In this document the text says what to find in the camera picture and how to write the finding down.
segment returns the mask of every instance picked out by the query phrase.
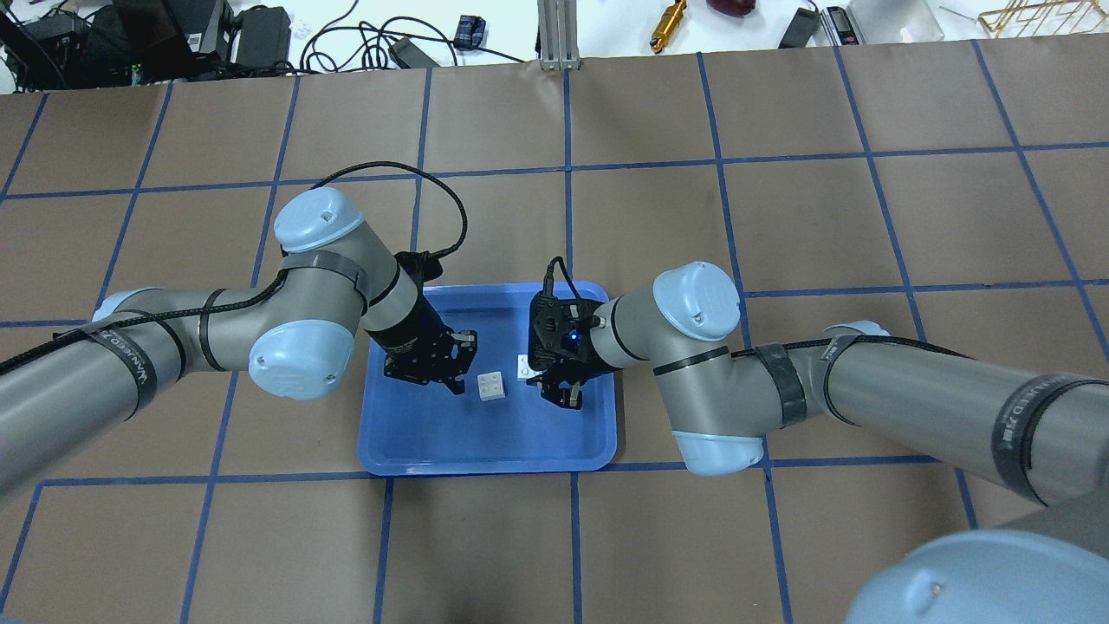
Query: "metal post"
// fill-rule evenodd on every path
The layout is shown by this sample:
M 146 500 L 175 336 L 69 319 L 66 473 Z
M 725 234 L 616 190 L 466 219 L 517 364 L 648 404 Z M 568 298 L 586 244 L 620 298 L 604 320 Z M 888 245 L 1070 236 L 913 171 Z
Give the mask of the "metal post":
M 578 0 L 539 0 L 539 64 L 548 71 L 581 67 Z

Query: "small black box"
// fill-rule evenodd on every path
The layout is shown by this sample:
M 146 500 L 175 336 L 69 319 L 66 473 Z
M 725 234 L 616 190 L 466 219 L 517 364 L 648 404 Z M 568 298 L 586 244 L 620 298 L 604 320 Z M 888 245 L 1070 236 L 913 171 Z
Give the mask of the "small black box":
M 243 21 L 238 33 L 235 62 L 252 68 L 272 68 L 288 60 L 292 20 L 281 7 L 251 9 L 240 13 Z

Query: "electronic device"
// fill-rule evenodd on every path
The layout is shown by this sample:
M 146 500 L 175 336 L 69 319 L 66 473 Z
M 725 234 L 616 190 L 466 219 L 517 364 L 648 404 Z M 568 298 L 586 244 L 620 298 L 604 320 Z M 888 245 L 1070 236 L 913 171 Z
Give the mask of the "electronic device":
M 458 28 L 455 30 L 455 48 L 459 50 L 474 50 L 480 48 L 485 42 L 486 21 L 478 16 L 462 16 L 458 18 Z
M 235 62 L 252 68 L 272 68 L 288 60 L 292 20 L 281 7 L 256 8 L 235 18 L 241 22 Z
M 427 69 L 439 67 L 435 59 L 428 57 L 424 50 L 413 43 L 413 40 L 405 37 L 389 45 L 389 58 L 397 63 L 400 69 Z
M 793 14 L 793 20 L 790 22 L 788 28 L 785 29 L 785 34 L 782 37 L 782 42 L 777 44 L 777 48 L 781 50 L 783 48 L 804 48 L 808 45 L 808 40 L 812 39 L 813 33 L 816 32 L 820 24 L 820 13 L 807 9 L 797 9 L 797 12 Z
M 226 0 L 112 0 L 143 75 L 191 78 L 226 62 L 233 13 Z
M 29 40 L 32 54 L 44 54 L 44 59 L 40 61 L 41 67 L 32 69 L 21 60 L 22 54 L 9 44 L 13 53 L 8 54 L 7 64 L 16 76 L 16 84 L 29 91 L 85 85 L 80 61 L 89 40 L 89 24 L 67 13 L 23 24 L 22 35 Z
M 855 28 L 851 14 L 843 7 L 828 7 L 824 11 L 830 39 L 836 45 L 859 45 L 863 35 Z

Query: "white cube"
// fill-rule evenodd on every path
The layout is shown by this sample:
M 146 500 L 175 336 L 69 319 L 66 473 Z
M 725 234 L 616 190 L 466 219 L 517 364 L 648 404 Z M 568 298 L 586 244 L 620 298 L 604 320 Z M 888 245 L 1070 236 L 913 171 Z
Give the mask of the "white cube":
M 505 398 L 505 383 L 500 379 L 500 371 L 478 376 L 478 397 L 482 401 Z

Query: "black power supply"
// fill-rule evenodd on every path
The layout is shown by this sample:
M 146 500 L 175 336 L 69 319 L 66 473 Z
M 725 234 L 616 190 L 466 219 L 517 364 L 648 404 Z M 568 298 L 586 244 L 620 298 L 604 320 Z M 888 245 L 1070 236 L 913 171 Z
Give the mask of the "black power supply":
M 235 62 L 252 68 L 272 68 L 288 60 L 292 20 L 281 7 L 256 8 L 235 18 L 241 22 Z
M 816 32 L 820 23 L 821 16 L 816 11 L 797 9 L 797 12 L 793 16 L 793 21 L 790 22 L 790 28 L 785 29 L 785 35 L 782 37 L 782 42 L 777 44 L 777 48 L 781 50 L 783 48 L 804 48 L 808 45 L 808 40 Z

